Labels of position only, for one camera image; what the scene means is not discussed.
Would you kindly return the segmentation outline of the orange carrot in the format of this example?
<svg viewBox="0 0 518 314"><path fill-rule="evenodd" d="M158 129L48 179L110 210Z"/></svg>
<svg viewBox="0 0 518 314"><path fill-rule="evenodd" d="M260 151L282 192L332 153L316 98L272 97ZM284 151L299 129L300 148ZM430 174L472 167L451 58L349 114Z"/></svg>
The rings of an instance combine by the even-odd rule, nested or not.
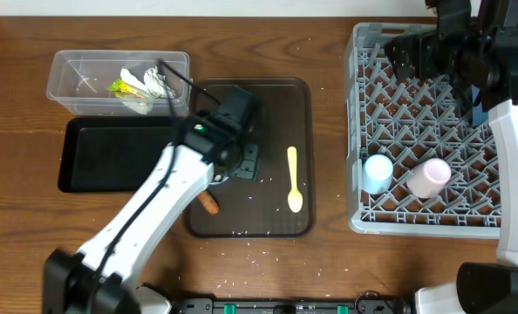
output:
<svg viewBox="0 0 518 314"><path fill-rule="evenodd" d="M207 190L200 192L197 195L197 199L209 214L217 215L219 213L220 207L218 203Z"/></svg>

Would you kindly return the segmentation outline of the light blue cup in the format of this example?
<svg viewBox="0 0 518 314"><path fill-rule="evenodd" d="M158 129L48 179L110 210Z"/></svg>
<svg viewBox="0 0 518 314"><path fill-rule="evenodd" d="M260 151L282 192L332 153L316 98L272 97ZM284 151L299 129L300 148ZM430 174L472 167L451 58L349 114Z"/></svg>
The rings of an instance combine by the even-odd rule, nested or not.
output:
<svg viewBox="0 0 518 314"><path fill-rule="evenodd" d="M383 154L370 156L363 165L363 190L372 195L379 195L392 184L393 164Z"/></svg>

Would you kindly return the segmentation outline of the yellow green snack wrapper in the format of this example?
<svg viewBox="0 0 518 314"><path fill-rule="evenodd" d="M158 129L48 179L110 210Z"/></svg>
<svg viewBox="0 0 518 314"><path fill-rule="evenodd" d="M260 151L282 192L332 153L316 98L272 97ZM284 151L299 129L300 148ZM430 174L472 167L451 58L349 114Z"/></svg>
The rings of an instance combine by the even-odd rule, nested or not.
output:
<svg viewBox="0 0 518 314"><path fill-rule="evenodd" d="M107 90L119 99L150 99L152 96L137 87L129 85L121 78L117 78L111 83Z"/></svg>

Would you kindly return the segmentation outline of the white pink cup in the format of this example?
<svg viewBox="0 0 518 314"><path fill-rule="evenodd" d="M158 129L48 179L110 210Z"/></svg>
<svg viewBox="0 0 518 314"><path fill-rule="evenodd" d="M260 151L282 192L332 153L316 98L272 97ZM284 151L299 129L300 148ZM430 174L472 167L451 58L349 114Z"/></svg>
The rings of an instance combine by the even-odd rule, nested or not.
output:
<svg viewBox="0 0 518 314"><path fill-rule="evenodd" d="M450 166L442 159L432 158L419 164L412 170L406 186L413 195L432 198L440 193L452 175Z"/></svg>

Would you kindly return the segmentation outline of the yellow plastic spoon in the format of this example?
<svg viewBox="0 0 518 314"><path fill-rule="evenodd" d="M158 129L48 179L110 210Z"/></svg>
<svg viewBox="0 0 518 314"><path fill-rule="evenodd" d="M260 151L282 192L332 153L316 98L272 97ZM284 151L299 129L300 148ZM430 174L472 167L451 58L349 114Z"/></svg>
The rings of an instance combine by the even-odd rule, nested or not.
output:
<svg viewBox="0 0 518 314"><path fill-rule="evenodd" d="M288 147L287 159L290 173L290 191L287 201L290 210L293 213L298 213L303 206L303 196L297 187L297 150L295 147Z"/></svg>

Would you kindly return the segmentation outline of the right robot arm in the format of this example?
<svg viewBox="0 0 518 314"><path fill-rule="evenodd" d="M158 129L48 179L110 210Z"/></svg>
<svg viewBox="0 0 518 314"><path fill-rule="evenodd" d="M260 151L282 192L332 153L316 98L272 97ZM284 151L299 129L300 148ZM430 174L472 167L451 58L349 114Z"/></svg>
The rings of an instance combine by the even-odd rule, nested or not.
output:
<svg viewBox="0 0 518 314"><path fill-rule="evenodd" d="M499 162L501 231L494 263L463 263L451 283L414 294L414 313L518 313L518 0L426 0L434 31L385 45L398 79L446 74L453 89L475 86Z"/></svg>

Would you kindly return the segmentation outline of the dark blue plate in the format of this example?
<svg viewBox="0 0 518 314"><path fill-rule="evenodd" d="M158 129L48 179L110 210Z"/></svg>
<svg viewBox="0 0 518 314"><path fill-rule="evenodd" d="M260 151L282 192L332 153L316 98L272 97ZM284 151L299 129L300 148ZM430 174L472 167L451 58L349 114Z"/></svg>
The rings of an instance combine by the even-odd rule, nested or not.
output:
<svg viewBox="0 0 518 314"><path fill-rule="evenodd" d="M481 103L481 92L480 89L474 85L472 85L472 99L473 99L473 109L472 109L472 118L471 125L472 126L480 126L488 121L488 112L483 110L483 106Z"/></svg>

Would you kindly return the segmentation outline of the white tissue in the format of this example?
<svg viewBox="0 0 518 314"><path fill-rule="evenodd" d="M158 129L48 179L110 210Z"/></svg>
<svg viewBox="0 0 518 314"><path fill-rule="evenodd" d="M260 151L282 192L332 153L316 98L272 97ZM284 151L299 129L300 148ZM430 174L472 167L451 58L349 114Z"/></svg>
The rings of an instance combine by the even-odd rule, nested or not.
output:
<svg viewBox="0 0 518 314"><path fill-rule="evenodd" d="M158 73L158 67L149 68L143 79L135 77L129 70L122 68L120 78L152 96L151 99L174 99L176 92L165 82L165 76ZM153 110L149 99L121 99L124 106L141 115L148 115Z"/></svg>

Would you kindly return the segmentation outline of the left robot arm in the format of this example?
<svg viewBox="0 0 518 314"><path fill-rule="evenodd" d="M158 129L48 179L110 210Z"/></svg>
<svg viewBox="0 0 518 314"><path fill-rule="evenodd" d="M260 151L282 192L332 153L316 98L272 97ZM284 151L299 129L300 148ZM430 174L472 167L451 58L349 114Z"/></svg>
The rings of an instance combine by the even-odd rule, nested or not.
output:
<svg viewBox="0 0 518 314"><path fill-rule="evenodd" d="M78 251L44 263L44 313L169 313L171 301L139 284L142 270L187 205L244 160L259 99L234 86L209 112L175 121L174 139L119 213Z"/></svg>

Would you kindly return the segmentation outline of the light blue bowl with rice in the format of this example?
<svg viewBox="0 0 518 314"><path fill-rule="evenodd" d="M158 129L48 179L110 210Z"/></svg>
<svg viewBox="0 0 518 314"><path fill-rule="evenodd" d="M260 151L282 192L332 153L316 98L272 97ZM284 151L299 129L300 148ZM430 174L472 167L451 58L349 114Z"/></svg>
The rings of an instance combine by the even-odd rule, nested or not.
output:
<svg viewBox="0 0 518 314"><path fill-rule="evenodd" d="M210 185L219 185L223 182L227 181L229 179L229 174L214 174L212 177L212 180L210 182Z"/></svg>

